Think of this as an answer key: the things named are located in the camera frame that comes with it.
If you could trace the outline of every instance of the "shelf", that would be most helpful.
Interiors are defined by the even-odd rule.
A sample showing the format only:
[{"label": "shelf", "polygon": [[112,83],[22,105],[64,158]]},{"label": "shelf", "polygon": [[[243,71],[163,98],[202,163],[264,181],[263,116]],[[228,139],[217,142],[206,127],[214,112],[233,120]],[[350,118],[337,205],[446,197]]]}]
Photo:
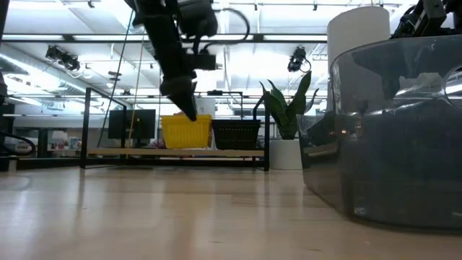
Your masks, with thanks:
[{"label": "shelf", "polygon": [[93,155],[198,155],[198,156],[264,156],[263,150],[205,150],[205,149],[129,149],[94,148],[88,149]]}]

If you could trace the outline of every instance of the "light wood floor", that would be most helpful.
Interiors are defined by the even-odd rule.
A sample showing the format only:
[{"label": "light wood floor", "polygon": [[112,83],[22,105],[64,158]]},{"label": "light wood floor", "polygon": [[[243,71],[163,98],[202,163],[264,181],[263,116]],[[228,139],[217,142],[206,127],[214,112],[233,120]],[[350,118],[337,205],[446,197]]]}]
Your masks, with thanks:
[{"label": "light wood floor", "polygon": [[301,173],[211,168],[0,175],[0,259],[460,259],[462,237],[345,220]]}]

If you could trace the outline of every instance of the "white cylinder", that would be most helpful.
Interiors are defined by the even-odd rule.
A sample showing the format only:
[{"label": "white cylinder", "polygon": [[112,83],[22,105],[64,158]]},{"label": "white cylinder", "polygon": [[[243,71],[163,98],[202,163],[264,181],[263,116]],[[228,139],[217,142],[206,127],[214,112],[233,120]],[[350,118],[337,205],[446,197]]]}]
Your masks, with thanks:
[{"label": "white cylinder", "polygon": [[378,6],[343,12],[327,26],[328,67],[345,51],[390,38],[390,15]]},{"label": "white cylinder", "polygon": [[269,167],[274,170],[302,170],[299,140],[269,142]]}]

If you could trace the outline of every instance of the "black metal frame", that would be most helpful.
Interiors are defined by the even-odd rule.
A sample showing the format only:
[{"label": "black metal frame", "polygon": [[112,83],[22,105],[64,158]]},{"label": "black metal frame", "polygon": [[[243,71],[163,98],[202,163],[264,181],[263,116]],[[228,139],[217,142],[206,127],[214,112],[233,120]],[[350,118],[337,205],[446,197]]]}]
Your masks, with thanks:
[{"label": "black metal frame", "polygon": [[3,32],[5,29],[6,15],[8,14],[9,0],[3,0],[3,4],[0,7],[0,43],[2,42]]},{"label": "black metal frame", "polygon": [[[87,150],[88,150],[88,128],[90,126],[90,101],[92,99],[92,91],[96,92],[97,94],[101,95],[103,98],[107,98],[112,100],[114,103],[117,103],[123,107],[123,122],[126,121],[127,117],[127,107],[119,100],[115,98],[111,98],[110,96],[106,95],[104,92],[100,90],[96,90],[92,87],[88,87],[85,91],[85,111],[84,111],[84,125],[82,128],[82,151],[80,152],[80,168],[85,169],[87,166]],[[125,148],[125,132],[126,132],[126,125],[122,123],[122,139],[121,139],[121,148]]]},{"label": "black metal frame", "polygon": [[[87,151],[88,151],[88,129],[90,124],[90,101],[92,98],[92,92],[96,92],[97,94],[101,95],[103,98],[107,98],[112,100],[114,103],[122,105],[123,107],[123,121],[126,120],[126,106],[119,100],[115,98],[111,98],[106,95],[104,92],[100,90],[96,90],[94,88],[88,87],[85,92],[85,111],[84,111],[84,123],[82,129],[82,151],[80,154],[80,168],[85,169],[87,165],[97,164],[98,162],[101,164],[116,164],[116,165],[176,165],[176,166],[225,166],[225,167],[257,167],[263,166],[264,171],[269,171],[269,110],[265,109],[265,148],[264,148],[264,159],[263,165],[262,162],[257,162],[255,157],[252,157],[252,161],[217,161],[217,160],[139,160],[139,159],[130,159],[125,160],[125,156],[121,155],[120,159],[109,159],[109,160],[95,160],[87,158]],[[222,92],[221,94],[239,94],[241,98],[241,105],[243,103],[243,93],[242,92]],[[256,120],[256,111],[259,105],[263,102],[263,97],[260,98],[257,105],[253,109],[253,119]],[[125,148],[125,132],[126,132],[126,125],[123,124],[122,128],[122,140],[121,140],[121,148]]]},{"label": "black metal frame", "polygon": [[[255,107],[253,108],[253,120],[257,120],[257,110],[258,107],[264,102],[263,96],[260,97],[260,100],[256,103]],[[265,108],[265,157],[264,161],[264,169],[265,171],[269,171],[269,110]]]}]

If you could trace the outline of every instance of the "transparent container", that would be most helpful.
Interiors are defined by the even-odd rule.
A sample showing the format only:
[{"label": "transparent container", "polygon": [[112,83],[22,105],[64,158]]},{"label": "transparent container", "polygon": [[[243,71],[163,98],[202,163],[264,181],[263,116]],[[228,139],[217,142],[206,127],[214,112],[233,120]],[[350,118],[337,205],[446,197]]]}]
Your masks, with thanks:
[{"label": "transparent container", "polygon": [[308,187],[355,217],[462,228],[461,46],[462,35],[404,38],[338,56],[328,100],[338,150],[331,166],[307,164]]}]

